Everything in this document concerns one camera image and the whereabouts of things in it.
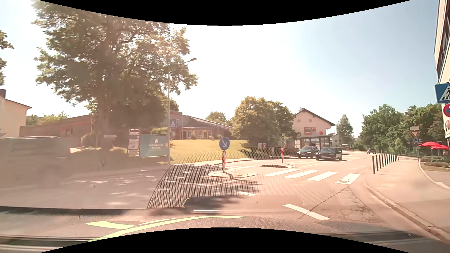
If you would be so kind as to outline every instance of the green road marking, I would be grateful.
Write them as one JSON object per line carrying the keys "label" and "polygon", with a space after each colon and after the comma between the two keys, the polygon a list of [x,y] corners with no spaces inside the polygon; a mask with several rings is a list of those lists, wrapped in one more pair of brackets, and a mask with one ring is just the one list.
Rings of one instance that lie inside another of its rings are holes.
{"label": "green road marking", "polygon": [[101,240],[101,239],[118,237],[118,236],[121,236],[121,235],[124,235],[124,234],[136,232],[136,231],[139,231],[139,230],[145,230],[145,229],[152,228],[152,227],[157,227],[157,226],[162,226],[162,225],[167,225],[167,224],[172,224],[172,223],[178,223],[178,222],[182,222],[182,221],[204,219],[204,218],[230,218],[230,219],[234,219],[234,218],[245,218],[245,217],[244,216],[224,216],[224,215],[222,216],[222,215],[216,215],[216,216],[189,217],[189,218],[182,218],[182,219],[177,219],[177,220],[165,219],[165,220],[159,220],[159,221],[150,221],[150,222],[146,222],[146,223],[153,223],[153,224],[149,224],[149,225],[145,225],[145,226],[133,226],[132,228],[127,228],[127,229],[124,229],[122,231],[117,231],[117,232],[109,234],[109,235],[105,235],[105,236],[102,236],[102,237],[99,237],[99,238],[96,238],[96,239],[89,240],[88,242],[97,241],[97,240]]}

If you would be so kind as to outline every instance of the sign post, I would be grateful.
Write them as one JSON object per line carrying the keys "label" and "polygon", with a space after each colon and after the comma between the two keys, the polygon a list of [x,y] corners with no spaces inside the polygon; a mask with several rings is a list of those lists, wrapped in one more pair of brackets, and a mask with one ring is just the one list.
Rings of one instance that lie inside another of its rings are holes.
{"label": "sign post", "polygon": [[219,141],[219,147],[222,151],[222,172],[225,172],[225,150],[230,147],[230,140],[227,137],[222,137]]}

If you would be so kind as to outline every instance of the street pole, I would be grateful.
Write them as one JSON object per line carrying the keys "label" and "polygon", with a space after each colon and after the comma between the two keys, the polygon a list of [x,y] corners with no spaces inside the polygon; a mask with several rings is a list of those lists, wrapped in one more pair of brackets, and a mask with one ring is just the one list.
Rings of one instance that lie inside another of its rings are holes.
{"label": "street pole", "polygon": [[[187,62],[180,63],[179,65],[183,65],[188,62],[192,62],[197,60],[197,58],[192,58]],[[170,165],[170,64],[167,65],[167,162]]]}

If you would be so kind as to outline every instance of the large tree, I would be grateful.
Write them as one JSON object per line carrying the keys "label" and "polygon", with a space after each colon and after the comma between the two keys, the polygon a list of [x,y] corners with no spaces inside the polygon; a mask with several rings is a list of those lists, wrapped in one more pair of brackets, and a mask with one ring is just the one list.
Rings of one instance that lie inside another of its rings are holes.
{"label": "large tree", "polygon": [[[2,32],[0,30],[0,49],[5,50],[7,48],[14,49],[13,45],[11,45],[9,42],[6,41],[6,33]],[[2,69],[6,67],[6,61],[4,61],[2,58],[0,58],[0,86],[5,84],[5,76],[3,75]]]}
{"label": "large tree", "polygon": [[167,90],[180,94],[197,84],[183,65],[190,53],[185,28],[122,18],[43,1],[34,7],[49,37],[51,54],[40,49],[36,81],[52,85],[69,103],[94,103],[100,132],[107,134],[110,112],[121,105],[146,105],[145,97]]}
{"label": "large tree", "polygon": [[268,141],[274,145],[281,137],[296,137],[292,129],[294,115],[280,102],[248,96],[236,108],[232,135],[252,145]]}
{"label": "large tree", "polygon": [[339,134],[339,138],[341,138],[343,144],[351,144],[353,140],[353,127],[346,114],[342,115],[341,120],[337,123],[336,132]]}

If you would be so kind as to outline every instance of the low building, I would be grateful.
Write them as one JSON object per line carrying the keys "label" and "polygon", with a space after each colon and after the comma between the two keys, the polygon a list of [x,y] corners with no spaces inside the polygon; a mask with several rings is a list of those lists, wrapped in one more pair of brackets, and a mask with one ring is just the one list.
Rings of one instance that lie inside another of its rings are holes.
{"label": "low building", "polygon": [[0,89],[0,137],[18,137],[20,126],[27,123],[31,106],[6,99],[6,90]]}
{"label": "low building", "polygon": [[329,147],[331,144],[330,136],[326,134],[326,130],[336,124],[322,118],[321,116],[301,108],[295,114],[292,128],[299,133],[295,147],[315,145],[318,148]]}

